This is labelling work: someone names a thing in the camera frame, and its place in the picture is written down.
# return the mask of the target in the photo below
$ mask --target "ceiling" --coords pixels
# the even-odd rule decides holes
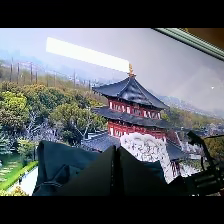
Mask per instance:
[[[224,28],[184,28],[189,33],[224,50]]]

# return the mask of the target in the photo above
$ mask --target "black cloth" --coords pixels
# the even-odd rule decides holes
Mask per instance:
[[[178,195],[160,162],[142,163],[124,148],[104,153],[42,141],[33,196]]]

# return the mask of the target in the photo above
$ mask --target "red pagoda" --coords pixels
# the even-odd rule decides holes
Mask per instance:
[[[172,138],[170,135],[168,123],[161,118],[160,112],[169,107],[136,80],[131,65],[128,75],[123,81],[92,88],[94,92],[108,99],[108,106],[93,109],[93,112],[108,120],[108,131],[84,140],[82,144],[97,151],[105,151],[111,145],[119,147],[119,138],[124,134],[150,134],[166,139],[168,155],[176,164],[185,154],[177,144],[175,136]]]

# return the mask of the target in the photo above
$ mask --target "grass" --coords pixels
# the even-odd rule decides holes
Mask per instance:
[[[29,172],[37,165],[38,165],[38,161],[30,162],[27,166],[23,168],[22,168],[22,164],[20,164],[18,167],[14,168],[10,173],[4,176],[4,178],[6,178],[7,176],[7,180],[0,183],[0,189],[7,190],[19,180],[19,177],[21,174],[24,175],[26,171]]]

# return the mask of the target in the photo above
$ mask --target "path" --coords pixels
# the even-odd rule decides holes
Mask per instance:
[[[19,182],[16,182],[8,191],[11,192],[17,186],[20,186],[23,191],[31,196],[36,185],[37,175],[38,167],[29,172],[26,177],[23,177],[21,185],[19,185]]]

